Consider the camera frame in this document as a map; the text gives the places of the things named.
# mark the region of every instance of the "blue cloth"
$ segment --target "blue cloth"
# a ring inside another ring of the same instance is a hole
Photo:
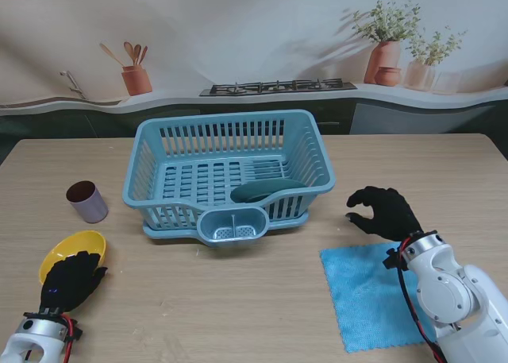
[[[348,353],[423,342],[398,283],[397,269],[383,260],[391,242],[325,249],[321,261],[333,299],[344,347]],[[436,340],[429,317],[418,305],[417,277],[404,272],[407,291],[430,340]]]

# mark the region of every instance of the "light blue plastic dish rack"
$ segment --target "light blue plastic dish rack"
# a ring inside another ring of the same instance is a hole
[[[306,185],[255,203],[229,197],[241,184],[285,178]],[[312,114],[304,110],[152,119],[137,129],[123,199],[151,238],[208,246],[251,241],[300,226],[335,175]]]

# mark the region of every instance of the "red cable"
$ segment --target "red cable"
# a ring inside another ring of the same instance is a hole
[[[69,317],[67,314],[62,314],[62,318],[64,318],[67,321],[67,325],[69,327],[69,338],[71,339],[67,343],[67,348],[65,349],[65,358],[63,359],[63,363],[68,363],[69,358],[71,357],[71,350],[72,350],[72,337],[74,337],[74,324],[72,323],[71,317]]]

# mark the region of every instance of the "gas stove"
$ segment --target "gas stove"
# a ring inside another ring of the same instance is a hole
[[[275,93],[303,93],[316,91],[346,91],[356,89],[352,83],[343,83],[342,79],[294,79],[293,81],[275,81],[274,83],[235,83],[234,85],[213,85],[205,89],[200,96],[238,96],[273,95]]]

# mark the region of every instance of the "black glove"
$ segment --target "black glove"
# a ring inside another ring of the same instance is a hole
[[[378,234],[392,241],[403,241],[415,232],[422,232],[410,205],[393,188],[365,187],[352,194],[349,208],[358,204],[372,207],[372,219],[350,212],[346,217],[366,234]]]
[[[79,252],[53,265],[40,293],[40,308],[71,311],[94,292],[107,268],[97,268],[97,253]]]

